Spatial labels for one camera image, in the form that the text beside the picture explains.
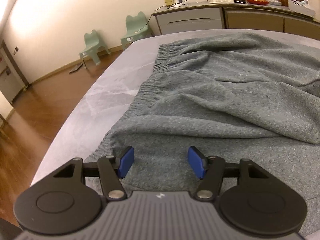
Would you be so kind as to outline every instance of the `light green chair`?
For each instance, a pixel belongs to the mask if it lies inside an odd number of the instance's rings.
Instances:
[[[121,38],[123,50],[134,41],[153,36],[153,32],[143,12],[139,12],[135,17],[128,15],[125,19],[125,25],[127,26],[127,34]]]
[[[79,53],[80,59],[83,60],[85,56],[90,56],[93,59],[93,62],[96,65],[99,65],[101,63],[99,57],[98,57],[98,48],[104,47],[107,51],[107,53],[110,55],[111,52],[109,51],[108,47],[104,43],[104,41],[98,36],[96,30],[92,30],[92,32],[86,33],[84,35],[84,43],[85,43],[85,49]]]

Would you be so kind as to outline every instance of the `white box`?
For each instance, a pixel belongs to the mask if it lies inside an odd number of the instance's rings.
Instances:
[[[314,18],[316,16],[315,10],[306,8],[306,7],[301,6],[301,5],[297,5],[292,0],[288,0],[288,4],[289,4],[289,9],[294,11],[294,12],[301,13],[301,14],[310,16],[312,18]]]

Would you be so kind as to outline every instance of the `cabinet drawer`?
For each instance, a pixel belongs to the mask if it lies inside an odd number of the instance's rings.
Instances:
[[[228,29],[251,29],[283,32],[284,19],[273,13],[227,11]]]
[[[285,18],[284,32],[320,40],[320,25],[303,20]]]
[[[220,8],[171,12],[157,16],[162,34],[222,29]]]

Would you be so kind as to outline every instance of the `marble-pattern tabletop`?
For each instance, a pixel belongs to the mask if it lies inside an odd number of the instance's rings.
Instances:
[[[85,159],[97,148],[128,109],[141,83],[152,74],[160,44],[248,31],[283,42],[320,48],[320,41],[297,35],[240,29],[173,33],[136,41],[107,68],[72,111],[44,156],[32,184],[73,157]]]

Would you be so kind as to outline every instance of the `blue gripper pad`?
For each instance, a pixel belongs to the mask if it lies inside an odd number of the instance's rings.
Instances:
[[[131,147],[120,160],[120,165],[119,165],[118,174],[117,174],[119,179],[123,179],[127,175],[133,162],[134,162],[134,149],[133,147]]]
[[[202,159],[191,147],[188,150],[188,162],[198,179],[203,179],[205,169],[203,167]]]

